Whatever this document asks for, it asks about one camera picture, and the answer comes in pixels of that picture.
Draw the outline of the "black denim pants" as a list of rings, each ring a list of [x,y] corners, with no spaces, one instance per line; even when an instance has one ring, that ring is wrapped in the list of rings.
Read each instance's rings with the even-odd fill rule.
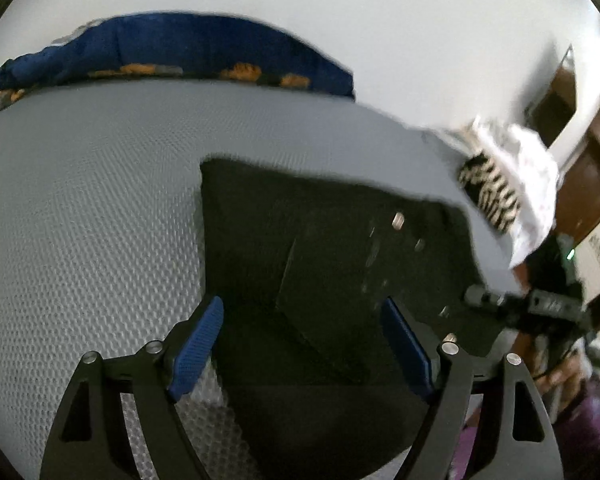
[[[427,411],[381,325],[386,299],[488,353],[472,285],[514,292],[503,244],[445,202],[202,162],[206,289],[224,306],[213,357],[263,479],[361,479],[409,448]]]

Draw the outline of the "purple floral cloth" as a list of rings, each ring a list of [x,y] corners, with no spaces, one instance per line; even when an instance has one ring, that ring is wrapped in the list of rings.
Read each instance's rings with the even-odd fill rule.
[[[600,479],[600,396],[585,391],[554,425],[566,479]]]

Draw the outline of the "black white zigzag cloth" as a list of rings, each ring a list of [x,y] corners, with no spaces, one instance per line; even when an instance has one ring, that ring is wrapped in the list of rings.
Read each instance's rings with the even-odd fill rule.
[[[520,211],[519,197],[494,158],[480,152],[467,159],[458,170],[457,182],[492,228],[509,231]]]

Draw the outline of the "white crumpled cloth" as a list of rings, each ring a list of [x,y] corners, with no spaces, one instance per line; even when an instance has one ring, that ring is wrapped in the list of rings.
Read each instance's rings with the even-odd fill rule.
[[[457,173],[467,159],[485,152],[496,160],[518,194],[520,211],[507,233],[491,228],[512,243],[509,265],[513,268],[523,263],[553,229],[560,185],[557,162],[538,133],[521,125],[478,116],[460,130],[429,130],[427,134],[451,164],[452,178],[458,186]]]

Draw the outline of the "brown white wardrobe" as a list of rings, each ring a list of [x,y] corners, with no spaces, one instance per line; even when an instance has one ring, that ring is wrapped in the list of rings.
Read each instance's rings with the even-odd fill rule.
[[[554,230],[573,241],[584,299],[600,327],[600,69],[579,64],[569,48],[524,114],[558,163]]]

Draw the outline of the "blue orange patterned blanket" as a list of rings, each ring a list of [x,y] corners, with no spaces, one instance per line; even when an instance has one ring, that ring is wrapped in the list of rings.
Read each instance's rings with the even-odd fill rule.
[[[109,78],[228,80],[354,96],[351,72],[305,42],[246,18],[154,12],[88,23],[0,67],[0,110],[39,88]]]

